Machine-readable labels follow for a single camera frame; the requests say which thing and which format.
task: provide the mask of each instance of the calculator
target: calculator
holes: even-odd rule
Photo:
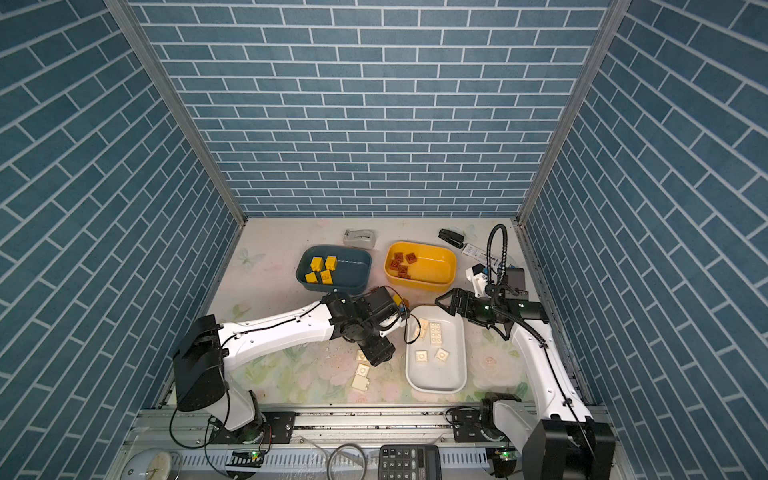
[[[379,480],[442,480],[436,445],[384,445]]]

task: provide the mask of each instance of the brick pattern wallpaper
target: brick pattern wallpaper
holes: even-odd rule
[[[248,215],[518,211],[608,0],[133,0]]]
[[[0,478],[104,475],[236,225],[101,0],[0,2],[0,165]]]
[[[638,478],[768,478],[767,26],[633,0],[531,216]]]

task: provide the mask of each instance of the yellow plastic bin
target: yellow plastic bin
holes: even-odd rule
[[[400,278],[397,276],[397,270],[389,268],[389,264],[395,259],[395,253],[402,253],[404,257],[409,253],[416,254],[415,263],[403,261],[403,265],[408,266],[410,279]],[[441,293],[451,288],[456,276],[456,255],[447,248],[434,245],[395,242],[386,254],[384,273],[389,282],[395,285]]]

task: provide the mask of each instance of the teal container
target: teal container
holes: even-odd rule
[[[312,258],[322,257],[323,262],[327,257],[336,257],[338,263],[336,269],[331,272],[333,285],[323,285],[320,275],[317,275],[317,283],[307,283],[305,276],[312,272]],[[332,292],[338,290],[349,295],[359,295],[366,291],[368,277],[371,274],[371,254],[365,250],[341,247],[339,245],[315,245],[304,252],[296,268],[296,280],[304,285],[307,290],[313,292]]]

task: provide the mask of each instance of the white round clock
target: white round clock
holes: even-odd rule
[[[128,461],[121,480],[173,480],[176,478],[173,463],[170,453],[165,450],[144,450]]]

